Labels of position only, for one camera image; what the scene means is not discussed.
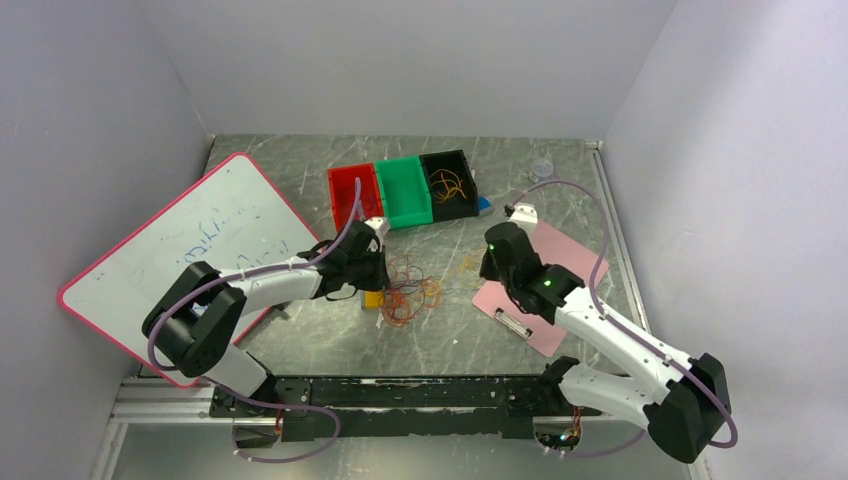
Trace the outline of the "green plastic bin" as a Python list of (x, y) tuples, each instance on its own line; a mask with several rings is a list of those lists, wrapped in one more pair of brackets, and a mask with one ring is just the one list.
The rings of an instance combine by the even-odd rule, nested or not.
[(417, 156), (377, 161), (384, 215), (393, 230), (433, 222), (429, 187)]

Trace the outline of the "red plastic bin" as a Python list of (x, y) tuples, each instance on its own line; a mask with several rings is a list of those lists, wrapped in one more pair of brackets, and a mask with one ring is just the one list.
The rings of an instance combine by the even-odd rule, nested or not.
[(355, 180), (361, 183), (360, 201), (367, 220), (374, 216), (384, 216), (384, 207), (377, 182), (376, 169), (372, 163), (363, 163), (327, 170), (329, 195), (334, 224), (337, 232), (344, 228), (353, 208)]

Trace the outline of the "black plastic bin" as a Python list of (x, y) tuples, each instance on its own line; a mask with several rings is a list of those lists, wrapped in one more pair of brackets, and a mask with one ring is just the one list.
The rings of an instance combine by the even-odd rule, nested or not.
[(478, 216), (478, 189), (463, 150), (423, 154), (419, 160), (434, 223)]

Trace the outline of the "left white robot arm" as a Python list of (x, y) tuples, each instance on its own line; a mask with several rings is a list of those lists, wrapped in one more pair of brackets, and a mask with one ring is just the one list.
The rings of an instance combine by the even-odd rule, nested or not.
[(385, 217), (354, 220), (333, 240), (290, 259), (250, 270), (190, 264), (145, 318), (141, 331), (158, 369), (204, 377), (237, 393), (237, 403), (261, 416), (280, 400), (278, 381), (259, 360), (233, 343), (246, 315), (295, 301), (341, 300), (358, 291), (389, 287)]

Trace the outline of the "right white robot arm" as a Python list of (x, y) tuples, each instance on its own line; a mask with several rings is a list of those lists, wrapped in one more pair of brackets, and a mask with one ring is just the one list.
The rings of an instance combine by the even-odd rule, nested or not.
[(522, 313), (578, 336), (623, 370), (617, 376), (565, 357), (548, 366), (539, 391), (550, 413), (588, 407), (626, 420), (682, 463), (695, 462), (728, 423), (730, 395), (723, 364), (694, 358), (638, 328), (592, 297), (565, 267), (545, 263), (514, 222), (489, 228), (480, 275), (504, 288)]

